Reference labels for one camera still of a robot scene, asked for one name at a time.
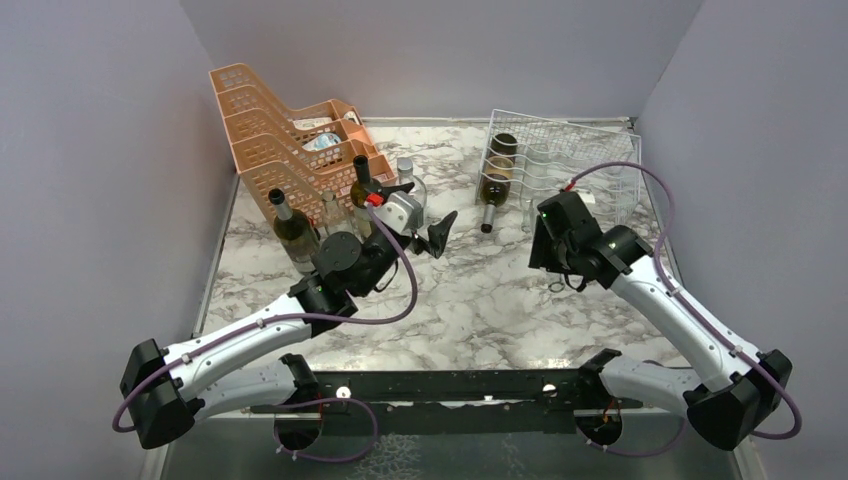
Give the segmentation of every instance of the wall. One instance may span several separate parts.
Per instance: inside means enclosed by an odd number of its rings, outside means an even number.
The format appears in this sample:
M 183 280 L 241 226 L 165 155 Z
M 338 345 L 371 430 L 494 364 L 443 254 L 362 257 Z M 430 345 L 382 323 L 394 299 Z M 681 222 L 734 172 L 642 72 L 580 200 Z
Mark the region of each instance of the wall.
M 794 362 L 800 437 L 759 441 L 771 479 L 843 478 L 848 2 L 706 0 L 637 122 L 677 191 L 687 286 Z M 786 428 L 781 408 L 765 429 Z
M 701 0 L 181 0 L 216 66 L 365 116 L 635 116 Z
M 232 178 L 212 64 L 171 0 L 3 2 L 0 45 L 0 477 L 135 478 L 118 382 L 190 334 Z

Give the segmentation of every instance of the robotic arm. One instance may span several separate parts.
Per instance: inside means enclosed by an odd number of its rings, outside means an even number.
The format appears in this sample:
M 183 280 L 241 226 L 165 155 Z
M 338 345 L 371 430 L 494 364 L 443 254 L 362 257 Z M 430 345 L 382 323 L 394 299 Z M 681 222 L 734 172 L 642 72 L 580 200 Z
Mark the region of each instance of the robotic arm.
M 136 431 L 142 447 L 150 449 L 179 438 L 196 421 L 218 413 L 315 398 L 317 380 L 300 355 L 285 355 L 263 367 L 242 367 L 331 330 L 338 326 L 339 317 L 355 314 L 351 296 L 368 295 L 398 261 L 393 243 L 437 258 L 442 254 L 456 212 L 431 225 L 427 240 L 421 238 L 417 234 L 420 215 L 416 215 L 421 205 L 403 191 L 409 187 L 386 187 L 372 193 L 369 200 L 379 206 L 374 215 L 386 230 L 375 229 L 364 243 L 350 233 L 331 235 L 312 258 L 316 271 L 263 310 L 209 335 L 166 348 L 160 349 L 153 339 L 137 345 L 120 385 L 125 398 L 122 407 L 129 411 L 133 427 L 118 424 L 122 408 L 113 428 Z M 384 195 L 388 200 L 383 204 Z M 384 321 L 359 323 L 390 323 L 406 314 L 408 311 Z
M 657 276 L 647 243 L 617 225 L 602 232 L 575 192 L 562 192 L 538 207 L 530 267 L 582 277 L 578 291 L 591 281 L 636 307 L 692 365 L 670 369 L 638 362 L 604 350 L 580 368 L 584 379 L 613 398 L 640 400 L 687 417 L 712 445 L 732 450 L 774 411 L 780 396 L 743 361 L 755 356 L 759 366 L 785 386 L 792 364 L 779 351 L 760 352 L 730 331 L 670 276 Z M 708 323 L 684 308 L 687 301 Z M 709 330 L 732 339 L 726 347 Z

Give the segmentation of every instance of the marble table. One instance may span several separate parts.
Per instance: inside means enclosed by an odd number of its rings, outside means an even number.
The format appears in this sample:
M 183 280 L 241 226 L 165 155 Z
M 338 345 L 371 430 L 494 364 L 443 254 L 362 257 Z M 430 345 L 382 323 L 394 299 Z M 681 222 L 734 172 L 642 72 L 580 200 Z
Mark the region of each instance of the marble table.
M 616 127 L 624 129 L 622 124 Z M 507 206 L 495 231 L 480 232 L 474 190 L 486 125 L 445 122 L 369 124 L 390 162 L 412 157 L 427 184 L 428 216 L 458 210 L 440 259 L 412 256 L 420 296 L 406 319 L 386 326 L 343 324 L 310 341 L 258 359 L 299 353 L 313 370 L 436 370 L 577 367 L 604 347 L 636 359 L 685 365 L 645 318 L 613 293 L 592 285 L 552 293 L 543 272 L 527 268 L 531 234 Z M 647 195 L 627 225 L 653 241 L 659 233 Z M 285 294 L 299 278 L 243 186 L 239 187 L 202 332 L 215 331 Z M 355 299 L 360 318 L 382 318 L 409 300 L 403 269 L 382 294 Z

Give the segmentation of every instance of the wire rack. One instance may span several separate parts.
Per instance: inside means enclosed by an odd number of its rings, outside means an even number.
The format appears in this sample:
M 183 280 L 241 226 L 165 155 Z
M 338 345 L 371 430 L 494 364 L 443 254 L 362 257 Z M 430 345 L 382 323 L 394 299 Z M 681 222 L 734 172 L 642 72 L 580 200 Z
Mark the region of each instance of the wire rack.
M 480 159 L 477 202 L 483 178 L 502 181 L 483 173 L 489 157 L 497 154 L 491 149 L 492 140 L 501 133 L 515 138 L 516 153 L 511 155 L 515 165 L 512 179 L 506 180 L 511 183 L 507 202 L 524 212 L 525 230 L 535 223 L 538 202 L 555 194 L 575 174 L 609 161 L 642 163 L 638 135 L 493 110 Z M 599 221 L 618 224 L 624 223 L 639 203 L 641 184 L 638 170 L 612 167 L 581 180 L 578 190 Z

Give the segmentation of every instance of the clear glass bottle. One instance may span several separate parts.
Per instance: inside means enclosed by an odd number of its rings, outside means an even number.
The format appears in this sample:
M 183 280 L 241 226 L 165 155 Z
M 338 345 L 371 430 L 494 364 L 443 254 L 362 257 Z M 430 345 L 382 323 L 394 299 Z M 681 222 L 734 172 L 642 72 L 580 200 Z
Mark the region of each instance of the clear glass bottle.
M 424 220 L 427 218 L 427 185 L 413 174 L 412 159 L 398 158 L 398 185 L 412 183 L 415 185 L 409 192 L 409 196 L 421 204 L 421 215 L 416 222 L 417 225 L 424 226 Z
M 512 178 L 512 160 L 496 155 L 486 159 L 483 167 L 483 183 L 480 185 L 480 200 L 486 204 L 483 210 L 483 224 L 480 231 L 492 233 L 495 210 L 506 203 L 509 197 L 509 179 Z
M 339 205 L 336 194 L 332 190 L 324 190 L 321 193 L 321 201 L 324 202 L 324 229 L 327 230 L 328 237 L 336 232 L 350 232 L 356 235 L 350 215 L 343 206 Z
M 309 217 L 296 208 L 291 208 L 286 195 L 279 188 L 268 192 L 268 200 L 277 212 L 274 219 L 274 234 L 291 258 L 294 268 L 303 274 L 315 270 L 312 255 L 318 252 L 318 237 Z
M 368 210 L 365 209 L 365 198 L 369 192 L 375 192 L 380 188 L 380 182 L 371 177 L 371 169 L 368 167 L 368 157 L 357 155 L 353 159 L 353 169 L 356 171 L 356 181 L 350 186 L 350 201 L 353 203 L 353 218 L 359 235 L 366 239 L 374 231 L 374 223 Z

